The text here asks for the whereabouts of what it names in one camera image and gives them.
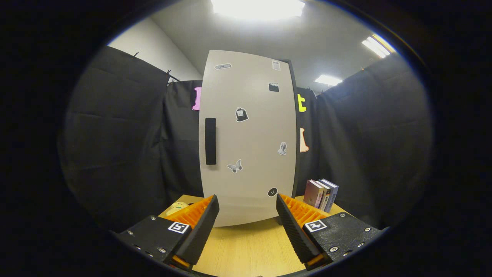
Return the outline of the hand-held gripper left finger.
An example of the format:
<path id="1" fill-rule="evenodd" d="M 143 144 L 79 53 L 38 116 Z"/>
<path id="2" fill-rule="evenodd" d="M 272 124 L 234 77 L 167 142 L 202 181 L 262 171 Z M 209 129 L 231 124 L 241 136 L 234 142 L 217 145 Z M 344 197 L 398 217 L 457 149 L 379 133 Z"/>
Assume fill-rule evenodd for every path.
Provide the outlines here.
<path id="1" fill-rule="evenodd" d="M 192 272 L 218 214 L 218 197 L 211 195 L 165 217 L 150 215 L 115 237 L 160 266 Z"/>

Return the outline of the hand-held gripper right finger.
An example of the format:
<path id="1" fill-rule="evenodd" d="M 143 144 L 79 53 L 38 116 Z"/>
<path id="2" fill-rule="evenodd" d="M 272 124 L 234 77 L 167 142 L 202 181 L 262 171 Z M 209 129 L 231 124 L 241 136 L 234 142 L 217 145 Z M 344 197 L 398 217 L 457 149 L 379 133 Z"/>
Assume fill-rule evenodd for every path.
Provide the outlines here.
<path id="1" fill-rule="evenodd" d="M 276 211 L 306 270 L 346 259 L 385 234 L 348 212 L 327 214 L 283 194 L 276 195 Z"/>

